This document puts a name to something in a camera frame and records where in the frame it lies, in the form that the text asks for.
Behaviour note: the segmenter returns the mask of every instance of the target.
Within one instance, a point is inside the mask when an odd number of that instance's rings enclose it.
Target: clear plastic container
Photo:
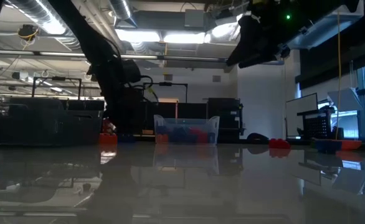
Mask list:
[[[156,143],[217,144],[220,117],[206,119],[163,118],[154,115]]]

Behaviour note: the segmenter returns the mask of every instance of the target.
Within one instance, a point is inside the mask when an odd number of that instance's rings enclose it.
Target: ceiling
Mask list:
[[[217,0],[195,0],[191,1],[193,5],[198,9],[204,9],[209,5],[218,5],[221,3]],[[79,11],[87,17],[89,24],[92,24],[91,18],[82,10],[79,6],[80,0],[73,0],[73,3],[79,8]],[[112,17],[108,14],[110,6],[108,0],[94,0],[94,5],[97,6],[102,12],[102,17],[106,18],[108,24],[102,24],[103,26],[110,26],[113,28]],[[143,0],[132,1],[131,6],[135,11],[170,11],[179,12],[184,9],[193,9],[191,4],[185,4],[184,1],[165,2],[161,0]],[[10,7],[3,7],[0,14],[0,32],[17,32],[17,30],[23,24],[35,25],[28,17],[23,15],[17,9]],[[195,57],[228,57],[235,48],[235,44],[166,44],[157,54],[177,55],[177,56],[195,56]],[[24,43],[17,35],[0,35],[0,49],[3,50],[22,50]],[[52,38],[36,38],[34,44],[26,47],[28,51],[48,51],[48,52],[70,52],[70,50],[60,44],[58,41]],[[160,67],[177,67],[177,68],[225,68],[223,63],[209,63],[209,62],[187,62],[187,61],[167,61],[156,62]],[[54,60],[51,58],[15,58],[10,56],[0,56],[0,84],[4,85],[17,85],[16,91],[10,91],[8,86],[0,86],[0,93],[10,94],[28,94],[31,93],[31,87],[22,87],[23,85],[31,85],[20,80],[13,80],[11,75],[16,71],[28,71],[37,72],[36,75],[41,74],[44,70],[49,71],[49,75],[61,75],[72,78],[82,78],[83,85],[88,88],[98,88],[96,83],[90,80],[84,79],[84,74],[88,70],[89,65],[84,60]],[[71,86],[70,83],[57,83],[49,81],[53,85],[65,85]],[[63,93],[65,96],[74,96],[77,93],[77,89],[69,89],[72,93]],[[38,88],[38,95],[59,95],[50,88]],[[100,96],[99,90],[85,90],[86,96]]]

